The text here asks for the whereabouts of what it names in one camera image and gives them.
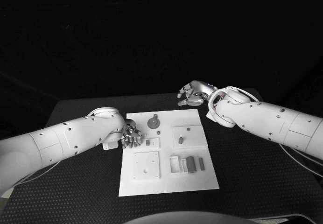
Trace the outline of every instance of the black background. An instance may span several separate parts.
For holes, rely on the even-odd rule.
[[[59,100],[177,92],[192,80],[255,88],[265,102],[323,116],[314,8],[1,5],[0,137],[43,128]]]

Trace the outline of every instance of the black table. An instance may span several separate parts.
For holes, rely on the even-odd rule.
[[[245,90],[261,99],[254,89]],[[120,224],[180,210],[212,211],[244,218],[301,214],[323,223],[323,190],[313,174],[277,143],[239,127],[226,128],[212,122],[205,117],[206,103],[179,107],[176,95],[63,100],[46,126],[86,116],[105,106],[118,108],[124,117],[127,113],[197,108],[220,189],[118,197],[121,144],[108,151],[98,145],[14,188],[1,223]],[[293,151],[291,154],[301,161],[298,154]]]

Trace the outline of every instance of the white board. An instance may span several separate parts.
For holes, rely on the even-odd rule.
[[[150,129],[147,121],[154,114],[158,116],[157,119],[160,120],[160,126],[156,129]],[[141,131],[143,138],[150,139],[150,143],[151,140],[158,142],[158,147],[150,144],[143,148],[135,147],[125,148],[122,150],[120,196],[219,189],[207,143],[203,141],[196,143],[193,141],[193,139],[196,141],[205,139],[203,129],[199,129],[202,135],[199,135],[197,138],[192,138],[190,136],[192,142],[189,145],[192,147],[174,148],[173,128],[187,128],[189,126],[192,128],[190,130],[193,130],[195,126],[202,125],[197,109],[130,113],[127,114],[127,118],[135,121],[137,129]],[[192,133],[190,131],[187,133],[182,132],[180,135],[192,135]],[[133,179],[134,155],[145,152],[158,152],[160,176],[156,179],[137,181]],[[177,175],[170,173],[171,156],[177,156],[180,161],[180,173]],[[192,174],[183,173],[182,169],[182,159],[189,156],[193,156],[196,161],[196,173]],[[200,170],[200,165],[197,163],[200,157],[203,158],[205,171]]]

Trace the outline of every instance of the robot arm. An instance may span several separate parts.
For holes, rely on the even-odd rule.
[[[0,141],[0,195],[37,170],[68,159],[102,143],[104,150],[118,147],[122,139],[138,139],[133,120],[115,108],[99,108],[94,116],[69,120],[32,133]]]
[[[209,101],[206,117],[225,127],[239,128],[323,160],[323,119],[265,102],[251,102],[233,87],[218,89],[192,81],[179,92],[186,93],[179,105]]]

